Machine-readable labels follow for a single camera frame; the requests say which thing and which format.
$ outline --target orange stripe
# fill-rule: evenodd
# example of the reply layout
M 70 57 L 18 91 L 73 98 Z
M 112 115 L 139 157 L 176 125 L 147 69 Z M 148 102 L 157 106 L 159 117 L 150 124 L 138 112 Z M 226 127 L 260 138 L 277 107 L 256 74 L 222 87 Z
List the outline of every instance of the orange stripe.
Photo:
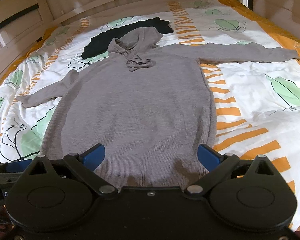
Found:
M 186 22 L 181 22 L 179 24 L 175 24 L 175 27 L 178 28 L 178 27 L 182 26 L 181 24 L 187 24 L 187 23 L 190 23 L 190 24 L 192 23 L 193 24 L 192 21 L 186 21 Z
M 181 30 L 181 29 L 195 29 L 194 25 L 184 25 L 176 28 L 176 30 Z
M 180 24 L 180 22 L 183 22 L 184 20 L 190 20 L 190 19 L 189 19 L 188 17 L 185 17 L 184 19 L 175 21 L 174 23 L 175 23 L 175 24 L 177 24 L 177 23 Z
M 213 69 L 213 70 L 209 70 L 209 69 L 203 69 L 202 70 L 203 71 L 203 73 L 205 73 L 205 74 L 209 74 L 209 73 L 211 73 L 211 72 L 214 72 L 214 71 L 221 71 L 221 69 Z
M 277 142 L 277 140 L 274 140 L 263 146 L 260 146 L 260 147 L 257 147 L 257 148 L 247 151 L 240 158 L 242 160 L 253 160 L 259 154 L 267 154 L 271 151 L 274 151 L 274 150 L 277 150 L 280 148 L 281 148 L 280 144 Z
M 230 92 L 229 89 L 222 89 L 222 88 L 216 88 L 216 87 L 211 87 L 210 90 L 211 90 L 212 92 L 222 93 L 222 94 L 226 94 L 226 93 L 229 93 L 229 92 Z
M 294 180 L 290 181 L 288 183 L 288 186 L 291 188 L 292 192 L 295 194 L 296 193 L 296 186 L 294 184 Z
M 240 109 L 237 107 L 223 107 L 216 109 L 217 115 L 236 115 L 240 116 Z
M 177 32 L 177 34 L 189 33 L 189 32 L 198 32 L 198 30 L 185 30 L 185 31 Z
M 195 40 L 190 40 L 190 41 L 181 41 L 181 42 L 179 42 L 179 44 L 190 43 L 190 42 L 202 42 L 202 41 L 204 41 L 204 39 L 195 39 Z
M 219 151 L 222 151 L 222 150 L 228 148 L 229 146 L 233 145 L 234 143 L 242 142 L 244 140 L 247 140 L 249 138 L 253 138 L 255 136 L 264 134 L 266 132 L 268 132 L 268 130 L 266 128 L 261 128 L 261 129 L 258 129 L 258 130 L 245 132 L 245 133 L 236 135 L 236 136 L 234 136 L 232 138 L 225 139 L 223 142 L 215 145 L 213 147 L 213 149 L 215 151 L 219 152 Z
M 208 83 L 211 83 L 211 84 L 221 84 L 221 85 L 225 85 L 226 82 L 224 79 L 222 80 L 218 80 L 218 81 L 208 81 Z
M 180 12 L 175 12 L 173 13 L 173 16 L 179 16 L 179 15 L 189 15 L 186 11 L 180 11 Z
M 284 172 L 291 168 L 286 156 L 273 160 L 272 164 L 279 172 Z
M 213 78 L 213 77 L 218 77 L 218 76 L 222 76 L 223 74 L 213 74 L 213 75 L 210 75 L 210 76 L 206 76 L 206 79 L 209 79 L 209 78 Z
M 192 38 L 192 37 L 201 37 L 201 35 L 200 34 L 192 34 L 192 35 L 178 37 L 178 39 L 182 40 L 182 39 L 188 39 L 188 38 Z
M 245 127 L 244 129 L 251 128 L 251 127 L 252 127 L 252 125 L 249 124 L 249 125 L 248 125 L 247 127 Z M 233 131 L 219 133 L 219 134 L 217 134 L 216 136 L 217 136 L 217 137 L 220 137 L 221 135 L 225 135 L 225 134 L 230 133 L 230 132 L 233 132 Z
M 235 103 L 236 101 L 235 101 L 234 97 L 230 97 L 227 99 L 215 98 L 214 102 L 215 103 Z
M 178 16 L 177 18 L 180 18 L 181 21 L 183 21 L 184 19 L 189 20 L 189 18 L 188 18 L 188 17 L 185 17 L 185 16 Z
M 217 68 L 216 65 L 211 65 L 211 64 L 200 64 L 200 67 Z

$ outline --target black mount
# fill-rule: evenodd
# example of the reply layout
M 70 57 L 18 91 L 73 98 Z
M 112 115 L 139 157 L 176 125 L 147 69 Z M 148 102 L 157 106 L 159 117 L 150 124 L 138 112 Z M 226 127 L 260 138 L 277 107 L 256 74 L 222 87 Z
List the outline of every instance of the black mount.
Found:
M 297 200 L 264 155 L 253 161 L 220 155 L 222 162 L 184 192 L 123 187 L 120 193 L 82 156 L 87 152 L 58 161 L 39 155 L 23 173 L 0 173 L 16 225 L 6 240 L 300 239 L 288 229 Z M 17 181 L 9 178 L 13 174 Z

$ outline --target black garment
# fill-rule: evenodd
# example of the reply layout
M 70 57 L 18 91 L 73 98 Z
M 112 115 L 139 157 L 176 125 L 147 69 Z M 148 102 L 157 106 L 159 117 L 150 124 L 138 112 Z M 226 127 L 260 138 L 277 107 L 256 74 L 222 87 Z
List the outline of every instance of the black garment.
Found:
M 98 36 L 91 38 L 88 46 L 84 47 L 81 57 L 83 59 L 98 56 L 107 51 L 108 46 L 113 38 L 122 38 L 128 32 L 140 27 L 155 27 L 161 34 L 173 33 L 173 29 L 168 26 L 169 21 L 163 21 L 159 17 L 146 21 L 138 21 L 133 24 L 125 25 L 120 28 L 114 28 L 100 33 Z

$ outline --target drawstring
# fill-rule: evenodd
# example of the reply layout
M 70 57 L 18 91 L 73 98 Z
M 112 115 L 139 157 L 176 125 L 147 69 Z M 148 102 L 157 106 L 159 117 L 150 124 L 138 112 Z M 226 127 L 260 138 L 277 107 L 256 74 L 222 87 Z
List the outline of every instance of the drawstring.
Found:
M 127 59 L 127 67 L 131 72 L 138 68 L 148 68 L 154 65 L 151 59 L 142 59 L 139 55 L 132 55 L 132 53 L 127 51 L 124 51 L 123 55 Z

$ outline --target bed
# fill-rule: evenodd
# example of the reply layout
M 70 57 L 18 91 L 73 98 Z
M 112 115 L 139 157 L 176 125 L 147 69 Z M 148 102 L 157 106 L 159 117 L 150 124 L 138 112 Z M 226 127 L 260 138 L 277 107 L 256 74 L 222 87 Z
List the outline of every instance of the bed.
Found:
M 280 4 L 277 10 L 279 1 L 254 0 L 255 11 L 264 16 L 261 17 L 237 0 L 151 1 L 152 5 L 149 0 L 92 0 L 60 12 L 60 8 L 52 7 L 56 0 L 35 0 L 41 21 L 16 35 L 10 41 L 12 46 L 2 49 L 0 55 L 0 162 L 33 159 L 39 153 L 47 125 L 60 101 L 57 98 L 25 109 L 15 97 L 32 94 L 61 80 L 70 70 L 81 71 L 105 59 L 107 53 L 81 58 L 90 39 L 103 31 L 158 16 L 169 20 L 174 29 L 174 33 L 165 34 L 159 41 L 160 46 L 174 43 L 198 46 L 208 42 L 244 46 L 255 42 L 266 48 L 296 49 L 300 55 L 300 30 L 287 28 L 289 23 L 300 24 L 300 14 L 297 17 L 292 14 L 299 9 L 293 10 L 289 3 Z M 66 8 L 64 2 L 59 2 L 56 7 Z M 269 7 L 263 11 L 265 4 Z M 289 14 L 291 17 L 281 23 L 280 19 Z M 17 37 L 22 40 L 21 49 L 16 49 L 21 44 Z M 3 58 L 9 52 L 12 55 Z M 242 159 L 267 155 L 297 196 L 298 209 L 291 223 L 291 228 L 297 230 L 300 60 L 202 64 L 201 69 L 216 104 L 214 149 L 221 154 L 234 153 Z

